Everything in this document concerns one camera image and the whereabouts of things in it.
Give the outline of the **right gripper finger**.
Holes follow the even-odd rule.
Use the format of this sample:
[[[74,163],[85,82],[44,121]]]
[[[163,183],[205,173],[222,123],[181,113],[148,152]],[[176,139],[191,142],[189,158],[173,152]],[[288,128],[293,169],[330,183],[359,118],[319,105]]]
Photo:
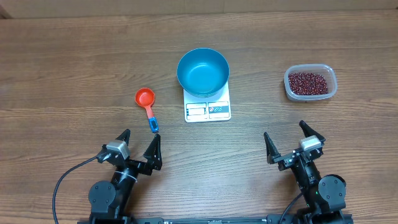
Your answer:
[[[274,164],[277,158],[280,157],[280,153],[278,152],[276,146],[274,145],[272,139],[269,137],[267,132],[264,133],[264,141],[266,144],[267,163]]]
[[[314,129],[312,129],[304,120],[301,120],[299,122],[299,126],[301,127],[304,135],[306,138],[310,136],[316,136],[321,143],[324,143],[326,141],[325,137],[316,132]]]

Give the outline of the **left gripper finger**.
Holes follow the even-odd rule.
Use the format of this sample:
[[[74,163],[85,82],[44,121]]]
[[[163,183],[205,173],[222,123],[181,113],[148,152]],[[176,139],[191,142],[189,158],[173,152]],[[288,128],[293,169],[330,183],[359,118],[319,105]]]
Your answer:
[[[150,169],[161,170],[162,168],[162,155],[161,155],[161,136],[155,134],[149,147],[144,153],[144,158],[147,159],[146,166]]]
[[[125,129],[117,138],[118,141],[124,141],[127,145],[129,144],[129,139],[131,135],[130,129]]]

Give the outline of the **red measuring scoop blue handle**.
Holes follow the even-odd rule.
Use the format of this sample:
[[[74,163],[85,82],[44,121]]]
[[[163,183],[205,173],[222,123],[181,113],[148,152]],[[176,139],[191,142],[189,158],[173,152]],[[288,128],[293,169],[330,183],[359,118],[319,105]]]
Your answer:
[[[153,133],[158,133],[159,125],[152,110],[152,105],[155,102],[155,93],[150,88],[141,88],[136,92],[135,101],[140,107],[145,109],[150,130]]]

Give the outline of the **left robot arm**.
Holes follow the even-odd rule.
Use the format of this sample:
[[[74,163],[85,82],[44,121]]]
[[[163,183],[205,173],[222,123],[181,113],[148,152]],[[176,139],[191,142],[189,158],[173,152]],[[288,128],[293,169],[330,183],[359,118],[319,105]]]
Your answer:
[[[128,148],[131,131],[126,129],[116,139],[102,145],[96,159],[99,163],[108,162],[115,166],[110,181],[95,183],[88,194],[91,203],[90,223],[135,223],[125,211],[138,175],[152,175],[161,170],[161,136],[156,134],[144,153],[146,161],[130,158]]]

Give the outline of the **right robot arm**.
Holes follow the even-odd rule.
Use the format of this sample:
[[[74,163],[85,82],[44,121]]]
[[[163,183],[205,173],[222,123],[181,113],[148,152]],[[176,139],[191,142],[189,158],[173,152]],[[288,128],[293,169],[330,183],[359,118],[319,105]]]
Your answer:
[[[278,223],[353,223],[346,208],[346,182],[335,174],[322,177],[315,159],[323,155],[325,137],[312,129],[305,121],[299,122],[304,138],[298,148],[281,155],[268,133],[264,133],[267,163],[277,164],[280,171],[290,169],[300,193],[289,203],[282,214],[268,215],[267,221],[276,218]]]

